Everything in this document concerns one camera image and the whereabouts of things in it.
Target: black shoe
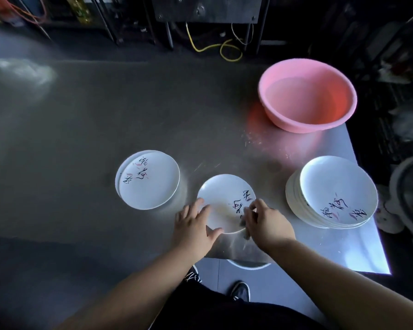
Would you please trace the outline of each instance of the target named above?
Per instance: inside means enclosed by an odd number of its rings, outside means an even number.
[[[239,281],[234,285],[234,288],[231,291],[231,297],[235,300],[241,300],[249,302],[251,299],[251,293],[249,291],[249,286],[243,281]]]
[[[199,278],[199,272],[197,271],[197,267],[195,265],[191,266],[190,271],[188,271],[187,275],[185,276],[184,280],[188,283],[188,281],[197,281],[201,283],[202,280]]]

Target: forearm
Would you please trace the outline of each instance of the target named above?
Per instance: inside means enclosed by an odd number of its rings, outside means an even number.
[[[79,311],[57,329],[147,329],[191,265],[183,251],[173,249],[143,271],[127,277],[105,298]]]
[[[291,241],[271,257],[343,329],[413,329],[413,302]]]

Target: cloth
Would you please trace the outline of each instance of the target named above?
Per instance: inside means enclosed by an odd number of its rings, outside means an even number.
[[[173,292],[151,330],[160,329],[287,329],[325,330],[318,322],[287,307],[234,301],[194,280]]]

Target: left hand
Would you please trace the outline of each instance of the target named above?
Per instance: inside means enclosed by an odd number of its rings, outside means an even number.
[[[222,228],[210,230],[207,233],[207,219],[211,211],[210,205],[205,206],[200,212],[198,207],[204,203],[202,198],[197,199],[190,206],[176,213],[172,246],[187,253],[191,264],[201,260],[211,249]]]

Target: pink plastic basin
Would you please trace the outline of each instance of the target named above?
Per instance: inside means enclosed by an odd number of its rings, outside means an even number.
[[[336,127],[356,108],[355,88],[332,66],[289,59],[269,67],[259,81],[259,97],[276,126],[293,133]]]

